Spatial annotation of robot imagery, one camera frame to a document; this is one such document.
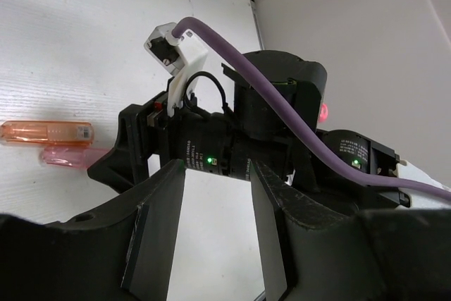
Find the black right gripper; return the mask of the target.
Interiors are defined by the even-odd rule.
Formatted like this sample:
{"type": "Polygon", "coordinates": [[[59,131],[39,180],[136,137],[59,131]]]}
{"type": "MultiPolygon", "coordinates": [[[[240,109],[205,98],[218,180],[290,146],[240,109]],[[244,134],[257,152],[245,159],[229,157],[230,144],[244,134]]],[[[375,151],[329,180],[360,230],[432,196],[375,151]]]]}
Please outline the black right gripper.
{"type": "MultiPolygon", "coordinates": [[[[399,163],[393,150],[348,130],[317,131],[327,81],[326,69],[282,51],[254,51],[244,57],[265,75],[288,104],[307,121],[320,141],[348,166],[362,173],[389,174],[399,163]]],[[[264,99],[231,67],[223,74],[234,82],[234,109],[227,103],[218,79],[195,66],[182,73],[176,106],[154,104],[149,116],[152,128],[150,154],[158,154],[161,166],[182,159],[187,168],[250,181],[251,162],[261,161],[282,180],[293,174],[291,185],[325,206],[400,206],[399,188],[359,185],[328,169],[282,122],[264,99]],[[208,78],[221,96],[223,113],[200,108],[195,82],[208,78]]]]}

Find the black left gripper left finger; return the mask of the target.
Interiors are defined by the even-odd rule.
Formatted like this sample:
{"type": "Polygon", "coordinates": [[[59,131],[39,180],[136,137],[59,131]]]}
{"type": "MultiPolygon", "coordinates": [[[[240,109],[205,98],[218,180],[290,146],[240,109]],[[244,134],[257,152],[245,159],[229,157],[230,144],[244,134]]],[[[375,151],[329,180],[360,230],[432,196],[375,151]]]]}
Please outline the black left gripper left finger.
{"type": "Polygon", "coordinates": [[[165,300],[185,184],[173,160],[67,222],[1,216],[2,300],[165,300]]]}

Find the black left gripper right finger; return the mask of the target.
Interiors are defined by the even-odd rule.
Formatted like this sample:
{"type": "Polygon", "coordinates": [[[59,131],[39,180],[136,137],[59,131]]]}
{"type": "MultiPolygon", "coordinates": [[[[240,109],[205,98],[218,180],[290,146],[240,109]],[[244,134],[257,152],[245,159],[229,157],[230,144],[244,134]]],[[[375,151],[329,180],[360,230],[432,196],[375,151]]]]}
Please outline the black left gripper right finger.
{"type": "Polygon", "coordinates": [[[267,300],[449,300],[450,211],[343,216],[252,165],[267,300]]]}

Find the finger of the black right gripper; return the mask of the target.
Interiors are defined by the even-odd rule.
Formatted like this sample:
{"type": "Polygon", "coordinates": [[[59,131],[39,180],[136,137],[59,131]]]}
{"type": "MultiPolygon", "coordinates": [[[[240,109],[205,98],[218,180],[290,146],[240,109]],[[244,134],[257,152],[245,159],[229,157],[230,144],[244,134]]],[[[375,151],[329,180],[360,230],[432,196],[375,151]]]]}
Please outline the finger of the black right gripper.
{"type": "Polygon", "coordinates": [[[118,115],[114,146],[91,165],[89,178],[122,194],[149,177],[148,160],[159,150],[154,119],[163,111],[160,104],[131,104],[118,115]]]}

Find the pink highlighter marker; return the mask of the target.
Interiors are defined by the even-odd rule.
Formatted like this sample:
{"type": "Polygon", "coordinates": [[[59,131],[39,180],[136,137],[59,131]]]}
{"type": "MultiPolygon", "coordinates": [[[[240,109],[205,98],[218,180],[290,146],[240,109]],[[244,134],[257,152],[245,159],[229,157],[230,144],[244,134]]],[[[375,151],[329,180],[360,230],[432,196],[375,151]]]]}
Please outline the pink highlighter marker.
{"type": "Polygon", "coordinates": [[[48,146],[42,150],[40,159],[48,165],[88,169],[108,152],[92,147],[48,146]]]}

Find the orange highlighter marker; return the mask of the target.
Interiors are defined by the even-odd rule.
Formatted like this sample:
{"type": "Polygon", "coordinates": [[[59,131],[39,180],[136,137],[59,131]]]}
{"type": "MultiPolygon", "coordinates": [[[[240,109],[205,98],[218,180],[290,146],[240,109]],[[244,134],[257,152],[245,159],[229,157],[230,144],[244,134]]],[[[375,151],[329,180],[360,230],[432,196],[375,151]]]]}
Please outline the orange highlighter marker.
{"type": "Polygon", "coordinates": [[[94,140],[90,123],[76,121],[6,121],[1,139],[42,145],[89,146],[94,140]]]}

